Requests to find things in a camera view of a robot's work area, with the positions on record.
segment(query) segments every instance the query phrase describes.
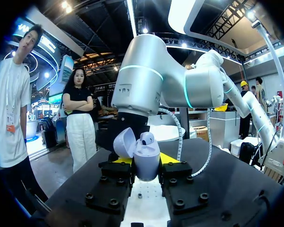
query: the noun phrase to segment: coiled cable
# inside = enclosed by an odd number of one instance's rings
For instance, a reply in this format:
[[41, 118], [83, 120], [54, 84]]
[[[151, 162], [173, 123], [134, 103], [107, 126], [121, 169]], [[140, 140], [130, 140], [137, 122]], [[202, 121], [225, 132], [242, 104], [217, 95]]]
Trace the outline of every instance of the coiled cable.
[[207, 130], [208, 130], [208, 141], [209, 141], [209, 153], [208, 153], [208, 157], [207, 160], [205, 162], [205, 164], [202, 166], [201, 169], [199, 169], [198, 172], [191, 174], [192, 177], [199, 175], [200, 173], [202, 173], [202, 171], [207, 167], [210, 157], [212, 156], [212, 137], [210, 134], [210, 124], [209, 124], [209, 114], [210, 114], [210, 109], [207, 109]]
[[163, 109], [163, 108], [159, 108], [160, 112], [166, 113], [169, 116], [172, 117], [172, 119], [174, 120], [174, 122], [176, 123], [176, 126], [178, 128], [178, 132], [179, 132], [179, 145], [178, 145], [178, 153], [177, 153], [177, 160], [181, 161], [181, 153], [182, 153], [182, 144], [183, 144], [183, 137], [182, 137], [182, 127], [181, 124], [178, 120], [178, 118], [169, 110]]

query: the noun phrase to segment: yellow pad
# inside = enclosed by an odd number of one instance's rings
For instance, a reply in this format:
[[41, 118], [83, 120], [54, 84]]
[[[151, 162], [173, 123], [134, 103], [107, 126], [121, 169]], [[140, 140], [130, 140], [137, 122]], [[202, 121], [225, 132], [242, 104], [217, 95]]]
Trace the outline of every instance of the yellow pad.
[[161, 158], [161, 162], [162, 164], [167, 164], [168, 162], [172, 162], [172, 163], [178, 163], [179, 161], [166, 155], [163, 154], [162, 152], [160, 152], [160, 158]]
[[[166, 154], [163, 154], [162, 152], [160, 152], [160, 158], [161, 158], [161, 162], [162, 164], [167, 164], [168, 162], [172, 162], [172, 163], [178, 163], [179, 161], [166, 155]], [[132, 165], [132, 158], [120, 158], [116, 161], [114, 161], [115, 163], [121, 163], [121, 162], [125, 162], [125, 163], [128, 163], [128, 164], [131, 164]]]
[[114, 161], [115, 163], [121, 163], [121, 162], [125, 162], [125, 163], [128, 163], [128, 164], [131, 164], [132, 165], [132, 158], [120, 158], [116, 161]]

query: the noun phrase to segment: white earbud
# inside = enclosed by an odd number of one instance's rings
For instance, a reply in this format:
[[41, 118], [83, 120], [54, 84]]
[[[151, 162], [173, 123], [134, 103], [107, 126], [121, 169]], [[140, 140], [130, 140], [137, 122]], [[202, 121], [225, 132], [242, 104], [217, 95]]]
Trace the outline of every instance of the white earbud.
[[155, 138], [151, 132], [147, 131], [141, 133], [140, 140], [142, 141], [143, 145], [149, 145], [155, 141]]

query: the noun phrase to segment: badge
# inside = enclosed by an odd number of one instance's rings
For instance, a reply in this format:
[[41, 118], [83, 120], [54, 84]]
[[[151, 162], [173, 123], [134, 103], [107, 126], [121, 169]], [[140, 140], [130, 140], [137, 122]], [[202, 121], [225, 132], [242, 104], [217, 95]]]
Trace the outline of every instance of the badge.
[[15, 131], [16, 131], [14, 120], [15, 120], [14, 114], [8, 113], [7, 114], [7, 120], [6, 120], [6, 130], [10, 131], [12, 133], [15, 133]]

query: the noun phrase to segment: robotic arm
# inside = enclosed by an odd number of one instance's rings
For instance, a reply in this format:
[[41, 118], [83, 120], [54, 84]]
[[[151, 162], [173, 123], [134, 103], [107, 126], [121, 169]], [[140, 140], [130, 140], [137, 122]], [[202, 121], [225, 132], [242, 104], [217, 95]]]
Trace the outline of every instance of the robotic arm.
[[[225, 94], [241, 117], [251, 113], [264, 156], [266, 151], [271, 155], [273, 149], [281, 149], [284, 153], [284, 141], [276, 136], [255, 96], [247, 92], [241, 97], [232, 80], [220, 70], [222, 63], [223, 58], [210, 50], [198, 59], [194, 69], [187, 70], [168, 54], [159, 37], [139, 35], [131, 41], [125, 54], [112, 106], [117, 107], [119, 113], [148, 117], [158, 113], [160, 102], [167, 107], [211, 108], [221, 106]], [[265, 161], [264, 165], [284, 175], [284, 155], [266, 159], [264, 156], [260, 162]]]

